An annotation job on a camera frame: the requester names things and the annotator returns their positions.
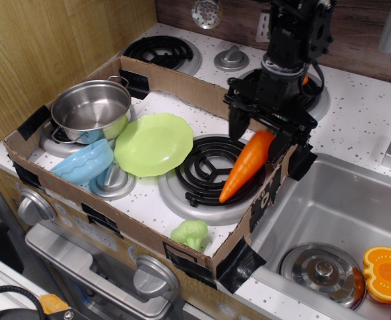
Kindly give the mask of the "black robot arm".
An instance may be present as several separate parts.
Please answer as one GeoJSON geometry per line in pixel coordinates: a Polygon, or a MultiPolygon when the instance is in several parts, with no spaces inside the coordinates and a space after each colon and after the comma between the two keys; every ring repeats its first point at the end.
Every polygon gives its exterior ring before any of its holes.
{"type": "Polygon", "coordinates": [[[268,35],[270,43],[253,81],[228,79],[224,97],[228,104],[229,136],[237,141],[255,120],[276,137],[268,160],[275,163],[292,146],[305,146],[316,120],[308,113],[324,90],[304,83],[309,67],[318,76],[317,60],[328,53],[335,1],[272,1],[268,35]]]}

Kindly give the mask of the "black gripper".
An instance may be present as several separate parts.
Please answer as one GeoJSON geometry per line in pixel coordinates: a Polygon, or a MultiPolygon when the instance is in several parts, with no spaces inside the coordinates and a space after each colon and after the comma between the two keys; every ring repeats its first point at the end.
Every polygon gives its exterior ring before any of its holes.
{"type": "Polygon", "coordinates": [[[244,78],[228,79],[224,102],[229,105],[229,136],[237,141],[250,120],[277,134],[268,150],[268,162],[276,163],[294,145],[306,145],[317,121],[308,109],[318,102],[318,84],[305,70],[300,75],[279,76],[256,69],[244,78]],[[303,86],[305,76],[310,80],[303,86]]]}

